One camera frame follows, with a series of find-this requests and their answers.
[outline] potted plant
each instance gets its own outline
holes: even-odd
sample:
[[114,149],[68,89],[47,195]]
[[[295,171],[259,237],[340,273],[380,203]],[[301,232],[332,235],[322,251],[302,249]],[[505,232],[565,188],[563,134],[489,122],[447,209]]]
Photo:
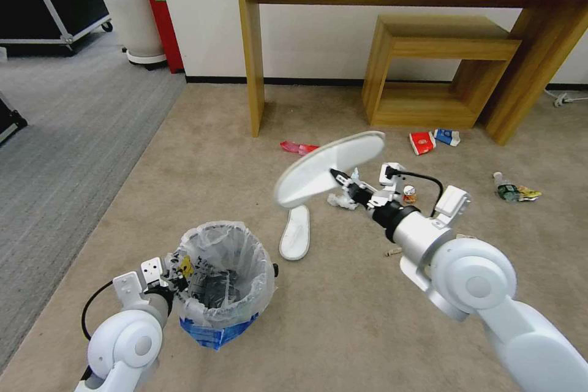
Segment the potted plant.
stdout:
[[120,42],[127,48],[130,62],[152,64],[165,60],[149,0],[104,0],[104,3]]

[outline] white slipper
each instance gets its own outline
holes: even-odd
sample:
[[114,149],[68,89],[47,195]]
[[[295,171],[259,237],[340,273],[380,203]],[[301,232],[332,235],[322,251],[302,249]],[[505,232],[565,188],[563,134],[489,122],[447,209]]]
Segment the white slipper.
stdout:
[[280,240],[280,254],[286,260],[300,260],[308,252],[311,226],[308,208],[299,205],[290,210],[288,223]]

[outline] cigarette butt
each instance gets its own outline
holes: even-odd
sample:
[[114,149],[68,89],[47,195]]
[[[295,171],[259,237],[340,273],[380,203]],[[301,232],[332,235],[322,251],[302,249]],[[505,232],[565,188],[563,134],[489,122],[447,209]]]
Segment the cigarette butt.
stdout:
[[402,248],[392,248],[391,250],[386,251],[384,253],[384,256],[390,257],[390,256],[393,256],[394,254],[400,254],[401,252],[402,252]]

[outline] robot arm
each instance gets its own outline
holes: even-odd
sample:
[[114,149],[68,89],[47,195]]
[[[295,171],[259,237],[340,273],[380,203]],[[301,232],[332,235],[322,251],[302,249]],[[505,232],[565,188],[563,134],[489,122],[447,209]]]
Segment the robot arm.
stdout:
[[400,205],[395,188],[388,191],[384,170],[390,167],[403,170],[395,163],[383,164],[380,183],[385,188],[377,192],[340,171],[331,174],[385,228],[386,237],[402,247],[402,272],[454,320],[479,316],[500,362],[522,390],[587,391],[584,358],[543,315],[513,299],[516,273],[508,258],[486,242],[455,239],[451,225],[470,195],[449,186],[435,206],[436,216],[426,217],[415,207]]
[[88,369],[75,392],[132,392],[156,367],[172,291],[160,276],[159,257],[113,279],[123,311],[101,324],[88,345]]

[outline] power cord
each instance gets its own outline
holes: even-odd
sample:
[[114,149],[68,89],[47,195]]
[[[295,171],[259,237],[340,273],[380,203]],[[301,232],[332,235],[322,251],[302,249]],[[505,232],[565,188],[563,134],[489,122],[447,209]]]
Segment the power cord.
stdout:
[[437,178],[433,178],[432,176],[428,175],[421,175],[420,173],[413,173],[412,171],[400,171],[396,170],[395,168],[388,167],[386,170],[386,177],[390,179],[394,175],[406,175],[406,176],[413,176],[415,178],[426,179],[427,181],[431,181],[437,184],[439,187],[439,194],[437,196],[437,200],[433,205],[433,210],[431,211],[431,217],[435,216],[435,207],[437,206],[438,202],[441,200],[441,196],[443,196],[443,184]]
[[88,311],[88,307],[94,301],[94,299],[96,298],[96,296],[98,294],[100,294],[102,291],[104,291],[106,288],[108,288],[111,285],[112,285],[112,281],[108,282],[103,287],[98,289],[98,291],[96,291],[94,294],[92,294],[92,296],[88,299],[88,301],[86,302],[86,304],[84,306],[84,309],[81,312],[81,331],[84,333],[84,335],[86,336],[86,338],[88,340],[90,340],[92,338],[92,336],[90,335],[90,333],[88,332],[88,329],[86,327],[86,313]]

